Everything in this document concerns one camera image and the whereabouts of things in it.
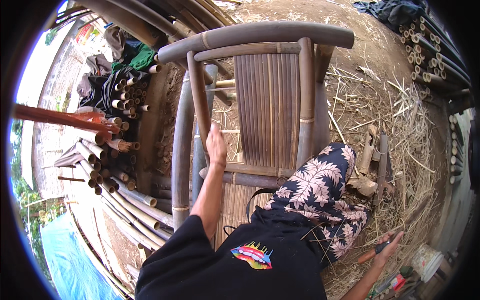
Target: knife handle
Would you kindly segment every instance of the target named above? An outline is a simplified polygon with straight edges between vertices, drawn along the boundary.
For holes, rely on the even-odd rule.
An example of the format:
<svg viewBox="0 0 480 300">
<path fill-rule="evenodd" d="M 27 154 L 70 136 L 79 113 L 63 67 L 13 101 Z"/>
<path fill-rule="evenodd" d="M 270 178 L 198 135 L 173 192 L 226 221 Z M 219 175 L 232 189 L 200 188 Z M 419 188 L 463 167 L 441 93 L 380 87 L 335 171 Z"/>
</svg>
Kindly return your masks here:
<svg viewBox="0 0 480 300">
<path fill-rule="evenodd" d="M 367 253 L 365 253 L 364 255 L 360 256 L 359 259 L 358 259 L 358 263 L 359 264 L 363 264 L 364 262 L 372 259 L 375 255 L 377 255 L 378 253 L 382 252 L 382 250 L 388 245 L 390 244 L 390 241 L 386 241 L 386 242 L 383 242 L 381 244 L 378 244 L 375 246 L 375 248 L 373 249 L 370 249 Z"/>
</svg>

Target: floral pants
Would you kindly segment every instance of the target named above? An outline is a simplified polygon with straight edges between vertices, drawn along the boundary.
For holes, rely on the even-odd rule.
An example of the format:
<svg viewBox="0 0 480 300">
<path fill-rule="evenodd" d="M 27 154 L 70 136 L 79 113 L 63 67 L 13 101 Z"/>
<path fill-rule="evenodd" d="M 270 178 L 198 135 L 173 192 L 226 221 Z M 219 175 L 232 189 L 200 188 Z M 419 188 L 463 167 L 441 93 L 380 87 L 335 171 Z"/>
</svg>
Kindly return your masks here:
<svg viewBox="0 0 480 300">
<path fill-rule="evenodd" d="M 340 200 L 355 166 L 355 151 L 331 143 L 301 166 L 264 209 L 299 213 L 317 225 L 315 232 L 330 263 L 352 246 L 367 224 L 367 208 Z"/>
</svg>

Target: knife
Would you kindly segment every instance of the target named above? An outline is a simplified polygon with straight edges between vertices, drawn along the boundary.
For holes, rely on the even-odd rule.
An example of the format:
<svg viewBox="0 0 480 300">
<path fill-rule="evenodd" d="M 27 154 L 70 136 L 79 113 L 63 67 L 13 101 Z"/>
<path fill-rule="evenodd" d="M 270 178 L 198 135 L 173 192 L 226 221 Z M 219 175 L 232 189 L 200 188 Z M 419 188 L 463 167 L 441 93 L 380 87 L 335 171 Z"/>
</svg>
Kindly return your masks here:
<svg viewBox="0 0 480 300">
<path fill-rule="evenodd" d="M 393 240 L 395 239 L 395 237 L 397 236 L 397 234 L 399 234 L 402 230 L 404 229 L 407 229 L 407 227 L 413 223 L 413 221 L 415 221 L 419 216 L 420 214 L 422 213 L 423 209 L 425 208 L 425 206 L 427 206 L 427 200 L 426 199 L 423 199 L 423 202 L 422 204 L 420 204 L 420 206 L 413 212 L 413 214 L 407 219 L 407 221 L 405 222 L 405 226 L 404 227 L 401 227 L 399 228 L 389 239 L 388 241 L 385 241 L 381 244 L 378 244 L 375 246 L 375 248 L 373 249 L 370 249 L 367 253 L 365 253 L 364 255 L 360 256 L 360 258 L 358 259 L 358 263 L 359 264 L 362 264 L 366 261 L 368 261 L 369 259 L 373 258 L 375 255 L 377 255 L 378 253 L 382 252 L 382 250 L 388 245 L 390 244 L 391 242 L 393 242 Z"/>
</svg>

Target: person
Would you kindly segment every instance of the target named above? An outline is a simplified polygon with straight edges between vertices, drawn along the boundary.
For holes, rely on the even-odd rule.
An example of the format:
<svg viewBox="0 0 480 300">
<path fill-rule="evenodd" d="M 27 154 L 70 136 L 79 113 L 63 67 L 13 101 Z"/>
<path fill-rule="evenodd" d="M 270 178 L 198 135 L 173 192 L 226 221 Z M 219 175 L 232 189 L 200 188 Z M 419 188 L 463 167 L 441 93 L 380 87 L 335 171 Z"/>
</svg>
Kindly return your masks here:
<svg viewBox="0 0 480 300">
<path fill-rule="evenodd" d="M 340 200 L 355 165 L 353 149 L 329 144 L 214 251 L 210 240 L 227 154 L 215 125 L 206 147 L 210 167 L 197 201 L 183 225 L 143 263 L 136 299 L 326 299 L 320 272 L 345 254 L 368 219 L 365 206 Z M 343 300 L 366 298 L 402 235 L 375 256 Z"/>
</svg>

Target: wooden handle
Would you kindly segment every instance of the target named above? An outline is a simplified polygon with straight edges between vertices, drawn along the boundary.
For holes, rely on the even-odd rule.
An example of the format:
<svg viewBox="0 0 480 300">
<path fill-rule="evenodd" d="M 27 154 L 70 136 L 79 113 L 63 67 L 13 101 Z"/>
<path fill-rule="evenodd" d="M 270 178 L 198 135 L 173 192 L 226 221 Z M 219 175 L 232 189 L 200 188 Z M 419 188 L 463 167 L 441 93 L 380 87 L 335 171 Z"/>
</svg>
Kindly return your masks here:
<svg viewBox="0 0 480 300">
<path fill-rule="evenodd" d="M 375 253 L 375 248 L 370 249 L 367 253 L 359 257 L 358 263 L 362 264 L 366 262 L 367 260 L 373 258 L 376 255 Z"/>
</svg>

